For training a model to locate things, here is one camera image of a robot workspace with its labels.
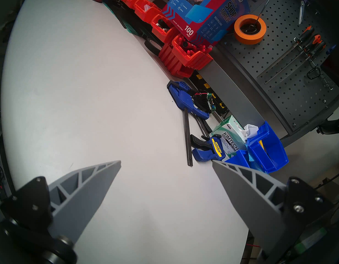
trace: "green box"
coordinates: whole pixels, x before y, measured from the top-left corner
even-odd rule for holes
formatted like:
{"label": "green box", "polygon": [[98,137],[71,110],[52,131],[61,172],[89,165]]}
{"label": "green box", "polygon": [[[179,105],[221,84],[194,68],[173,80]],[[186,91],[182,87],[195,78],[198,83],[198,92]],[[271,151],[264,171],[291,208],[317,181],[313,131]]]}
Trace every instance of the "green box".
{"label": "green box", "polygon": [[246,150],[246,143],[241,130],[243,130],[243,128],[238,121],[233,116],[229,116],[215,127],[211,136],[214,134],[222,136],[223,150],[229,158],[232,158],[239,149]]}

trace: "masking tape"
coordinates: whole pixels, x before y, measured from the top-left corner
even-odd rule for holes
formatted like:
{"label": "masking tape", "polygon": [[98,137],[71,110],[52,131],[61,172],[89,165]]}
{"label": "masking tape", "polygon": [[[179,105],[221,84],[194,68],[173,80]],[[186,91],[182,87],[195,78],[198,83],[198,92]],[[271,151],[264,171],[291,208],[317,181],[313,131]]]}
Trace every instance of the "masking tape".
{"label": "masking tape", "polygon": [[242,27],[244,24],[254,24],[257,18],[258,16],[249,14],[249,15],[243,15],[236,20],[234,24],[234,35],[239,42],[243,44],[257,44],[263,39],[266,33],[266,30],[267,30],[267,27],[266,27],[265,22],[261,18],[259,18],[257,21],[257,25],[256,25],[257,28],[258,29],[261,28],[257,34],[248,35],[248,34],[243,33],[240,30],[240,27]]}

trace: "blue storage bin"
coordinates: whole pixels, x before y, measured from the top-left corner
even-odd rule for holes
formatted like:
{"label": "blue storage bin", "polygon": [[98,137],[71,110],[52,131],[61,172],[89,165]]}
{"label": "blue storage bin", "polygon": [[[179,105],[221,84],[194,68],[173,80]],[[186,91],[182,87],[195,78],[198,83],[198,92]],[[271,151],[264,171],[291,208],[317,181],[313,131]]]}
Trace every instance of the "blue storage bin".
{"label": "blue storage bin", "polygon": [[259,127],[255,137],[247,140],[247,147],[267,173],[277,171],[289,162],[281,141],[267,122]]}
{"label": "blue storage bin", "polygon": [[250,168],[247,161],[249,160],[249,154],[247,150],[238,150],[237,154],[228,159],[226,163],[241,165],[242,167]]}

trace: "white table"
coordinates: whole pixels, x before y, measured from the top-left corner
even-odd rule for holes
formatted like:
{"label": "white table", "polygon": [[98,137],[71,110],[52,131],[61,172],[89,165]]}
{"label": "white table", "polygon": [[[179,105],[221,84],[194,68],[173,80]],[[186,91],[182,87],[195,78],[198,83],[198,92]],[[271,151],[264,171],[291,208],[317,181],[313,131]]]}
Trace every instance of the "white table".
{"label": "white table", "polygon": [[121,160],[75,246],[78,263],[239,263],[247,227],[212,163],[187,166],[183,112],[166,88],[171,76],[143,42],[103,4],[25,0],[1,93],[16,189],[38,175],[51,183]]}

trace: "kimwipes box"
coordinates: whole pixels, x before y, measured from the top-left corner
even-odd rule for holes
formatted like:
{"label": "kimwipes box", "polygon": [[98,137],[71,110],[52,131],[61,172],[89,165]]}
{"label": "kimwipes box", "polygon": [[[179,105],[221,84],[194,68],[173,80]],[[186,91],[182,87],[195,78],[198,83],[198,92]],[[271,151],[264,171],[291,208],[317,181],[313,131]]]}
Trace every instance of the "kimwipes box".
{"label": "kimwipes box", "polygon": [[229,158],[232,158],[239,149],[246,150],[246,143],[241,130],[243,130],[243,128],[238,121],[233,116],[229,116],[215,127],[211,136],[214,134],[222,136],[221,142],[223,150]]}
{"label": "kimwipes box", "polygon": [[170,0],[162,13],[193,44],[215,46],[240,16],[247,0]]}

